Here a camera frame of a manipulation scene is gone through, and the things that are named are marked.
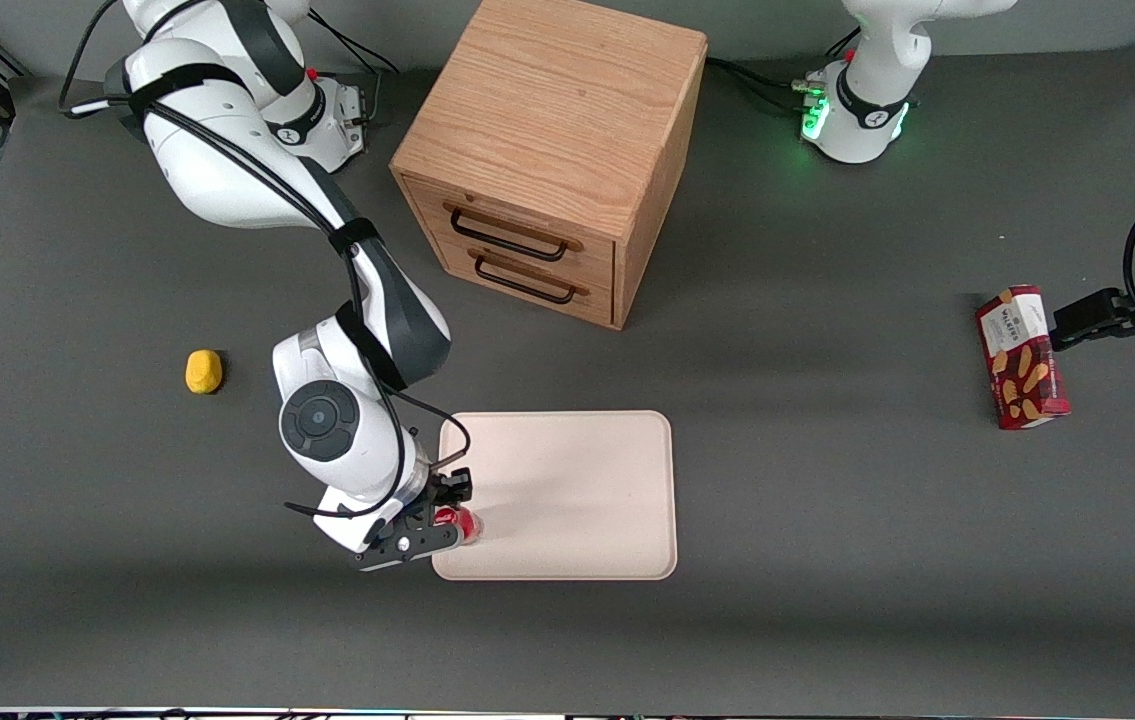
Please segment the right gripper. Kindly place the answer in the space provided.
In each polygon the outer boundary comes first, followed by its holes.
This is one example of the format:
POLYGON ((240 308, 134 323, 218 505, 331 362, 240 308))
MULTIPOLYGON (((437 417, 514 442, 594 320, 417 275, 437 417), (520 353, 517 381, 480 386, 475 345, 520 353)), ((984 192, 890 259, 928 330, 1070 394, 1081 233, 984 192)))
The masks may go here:
MULTIPOLYGON (((319 479, 326 483, 320 509, 334 512, 334 518, 320 516, 319 529, 342 547, 355 552, 348 564, 358 571, 376 571, 406 564, 426 556, 459 547, 459 525, 436 524, 407 527, 401 520, 403 511, 424 491, 427 471, 407 470, 406 479, 390 493, 393 471, 361 474, 356 470, 323 470, 319 479), (372 510, 375 502, 390 493, 390 499, 372 510), (382 520, 388 536, 367 539, 375 525, 382 520)), ((474 495, 474 483, 468 468, 451 474, 432 475, 432 503, 466 503, 474 495)))

